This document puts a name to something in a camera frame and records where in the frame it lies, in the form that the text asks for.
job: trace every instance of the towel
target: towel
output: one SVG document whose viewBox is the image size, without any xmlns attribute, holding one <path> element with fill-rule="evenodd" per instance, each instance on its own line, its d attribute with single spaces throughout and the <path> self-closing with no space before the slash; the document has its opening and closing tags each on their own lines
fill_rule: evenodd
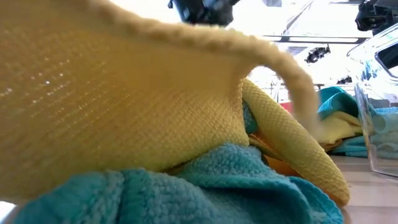
<svg viewBox="0 0 398 224">
<path fill-rule="evenodd" d="M 331 154 L 353 157 L 367 157 L 359 111 L 355 98 L 334 86 L 320 90 L 321 105 L 318 114 L 322 119 L 324 135 L 321 144 L 333 144 L 339 139 L 343 143 L 332 149 Z M 369 108 L 368 133 L 376 154 L 383 159 L 398 158 L 398 108 Z"/>
<path fill-rule="evenodd" d="M 334 149 L 335 147 L 341 145 L 342 143 L 343 143 L 343 140 L 340 139 L 340 140 L 335 141 L 335 143 L 333 143 L 333 144 L 320 144 L 320 145 L 325 150 L 325 152 L 328 152 L 328 151 Z"/>
<path fill-rule="evenodd" d="M 332 145 L 339 140 L 362 134 L 359 119 L 342 111 L 336 111 L 327 116 L 322 120 L 321 126 L 322 135 L 317 139 L 321 145 Z"/>
<path fill-rule="evenodd" d="M 108 0 L 7 1 L 0 17 L 0 200 L 26 203 L 86 172 L 163 172 L 225 143 L 247 147 L 244 100 L 278 158 L 348 203 L 314 138 L 312 80 L 273 43 Z M 246 79 L 260 65 L 284 80 L 294 117 Z"/>
<path fill-rule="evenodd" d="M 370 142 L 374 146 L 376 156 L 381 159 L 398 159 L 398 132 L 389 134 L 374 135 L 370 137 Z M 364 136 L 344 140 L 343 143 L 331 151 L 335 155 L 351 157 L 367 157 L 368 150 L 365 145 Z"/>
<path fill-rule="evenodd" d="M 321 119 L 325 119 L 334 112 L 341 111 L 355 118 L 358 117 L 358 106 L 353 96 L 345 92 L 338 86 L 324 88 L 318 91 L 320 106 L 318 114 Z"/>
<path fill-rule="evenodd" d="M 313 184 L 276 174 L 258 149 L 225 144 L 177 176 L 127 169 L 72 177 L 14 223 L 342 224 L 343 216 Z"/>
</svg>

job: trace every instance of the table surface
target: table surface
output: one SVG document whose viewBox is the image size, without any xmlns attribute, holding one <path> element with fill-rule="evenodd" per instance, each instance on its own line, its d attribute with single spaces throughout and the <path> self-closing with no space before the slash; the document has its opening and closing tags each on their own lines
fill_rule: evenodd
<svg viewBox="0 0 398 224">
<path fill-rule="evenodd" d="M 367 159 L 332 156 L 351 191 L 345 224 L 398 223 L 398 179 L 376 174 Z"/>
</svg>

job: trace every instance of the yellow microfiber cloth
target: yellow microfiber cloth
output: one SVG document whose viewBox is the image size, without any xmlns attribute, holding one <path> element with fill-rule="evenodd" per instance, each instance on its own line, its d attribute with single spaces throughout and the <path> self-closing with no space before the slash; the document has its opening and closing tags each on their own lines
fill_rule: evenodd
<svg viewBox="0 0 398 224">
<path fill-rule="evenodd" d="M 282 160 L 339 205 L 349 199 L 311 136 L 311 78 L 272 43 L 107 0 L 3 1 L 0 29 L 0 200 L 24 203 L 73 174 L 163 171 L 226 142 L 248 146 L 242 98 Z M 244 79 L 258 65 L 284 79 L 301 125 Z"/>
<path fill-rule="evenodd" d="M 321 122 L 322 135 L 318 138 L 320 144 L 334 144 L 340 139 L 362 134 L 361 122 L 358 118 L 336 111 Z"/>
<path fill-rule="evenodd" d="M 343 140 L 339 139 L 339 140 L 335 141 L 335 143 L 333 143 L 333 144 L 324 144 L 324 143 L 322 144 L 321 143 L 320 145 L 326 152 L 328 152 L 328 151 L 334 149 L 335 147 L 341 145 L 342 143 L 343 143 Z"/>
</svg>

